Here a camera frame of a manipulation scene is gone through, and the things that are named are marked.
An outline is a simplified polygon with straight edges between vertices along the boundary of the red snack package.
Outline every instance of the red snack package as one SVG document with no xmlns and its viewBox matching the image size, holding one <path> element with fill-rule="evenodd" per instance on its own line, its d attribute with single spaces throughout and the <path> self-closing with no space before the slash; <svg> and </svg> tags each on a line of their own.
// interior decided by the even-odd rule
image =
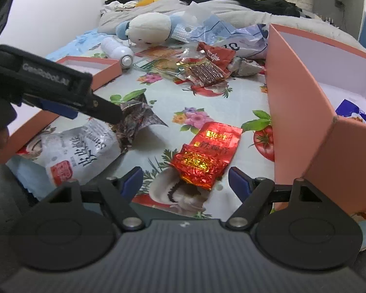
<svg viewBox="0 0 366 293">
<path fill-rule="evenodd" d="M 236 55 L 236 51 L 219 46 L 210 46 L 204 42 L 199 42 L 197 51 L 202 50 L 205 52 L 206 58 L 216 64 L 223 71 L 226 70 L 233 57 Z"/>
<path fill-rule="evenodd" d="M 232 160 L 242 129 L 218 122 L 206 123 L 189 145 L 175 154 L 171 164 L 190 184 L 211 190 Z"/>
</svg>

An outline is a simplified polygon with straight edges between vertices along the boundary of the white plush toy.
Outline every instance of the white plush toy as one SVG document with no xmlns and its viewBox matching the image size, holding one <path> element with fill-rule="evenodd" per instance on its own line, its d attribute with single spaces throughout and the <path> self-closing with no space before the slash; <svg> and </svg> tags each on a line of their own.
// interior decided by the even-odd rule
<svg viewBox="0 0 366 293">
<path fill-rule="evenodd" d="M 119 24 L 116 34 L 121 40 L 129 39 L 136 44 L 160 44 L 172 35 L 180 21 L 177 15 L 145 13 Z"/>
</svg>

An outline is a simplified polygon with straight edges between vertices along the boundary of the crumpled plastic wrapper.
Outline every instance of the crumpled plastic wrapper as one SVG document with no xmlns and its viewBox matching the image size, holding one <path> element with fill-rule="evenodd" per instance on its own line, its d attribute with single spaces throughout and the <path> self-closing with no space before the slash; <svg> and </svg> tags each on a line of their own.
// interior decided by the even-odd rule
<svg viewBox="0 0 366 293">
<path fill-rule="evenodd" d="M 228 70 L 232 72 L 232 77 L 248 77 L 258 74 L 264 68 L 254 60 L 235 57 L 228 65 Z"/>
<path fill-rule="evenodd" d="M 147 103 L 144 94 L 120 104 L 120 108 L 123 112 L 123 120 L 116 125 L 110 125 L 110 128 L 117 136 L 122 153 L 132 146 L 139 130 L 149 125 L 167 126 L 152 111 L 152 106 Z"/>
</svg>

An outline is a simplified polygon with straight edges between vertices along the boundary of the open box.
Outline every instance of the open box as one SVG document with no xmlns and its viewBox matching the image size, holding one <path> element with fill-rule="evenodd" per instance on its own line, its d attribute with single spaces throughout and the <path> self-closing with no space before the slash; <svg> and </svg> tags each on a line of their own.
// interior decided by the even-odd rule
<svg viewBox="0 0 366 293">
<path fill-rule="evenodd" d="M 366 53 L 271 25 L 266 70 L 276 183 L 304 177 L 347 213 L 366 211 L 366 124 L 335 112 L 347 99 L 366 113 Z"/>
<path fill-rule="evenodd" d="M 122 74 L 119 61 L 114 59 L 66 56 L 59 59 L 57 63 L 81 72 L 91 73 L 93 75 L 92 90 L 100 88 Z M 10 138 L 0 153 L 0 163 L 8 161 L 30 139 L 58 117 L 58 114 L 26 104 L 22 104 L 20 107 L 13 105 L 13 107 L 18 117 L 8 125 Z"/>
</svg>

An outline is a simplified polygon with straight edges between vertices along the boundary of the purple flower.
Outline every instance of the purple flower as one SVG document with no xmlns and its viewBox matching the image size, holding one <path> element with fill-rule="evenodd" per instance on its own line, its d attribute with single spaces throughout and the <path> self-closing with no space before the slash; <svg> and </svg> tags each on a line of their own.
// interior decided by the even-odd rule
<svg viewBox="0 0 366 293">
<path fill-rule="evenodd" d="M 201 129 L 206 122 L 214 121 L 204 111 L 186 112 L 187 119 L 185 124 L 192 125 L 197 129 Z"/>
<path fill-rule="evenodd" d="M 191 108 L 187 108 L 187 107 L 185 107 L 184 108 L 184 110 L 183 110 L 183 112 L 184 113 L 186 113 L 186 112 L 197 112 L 197 109 L 196 108 L 194 108 L 194 107 L 191 107 Z"/>
</svg>

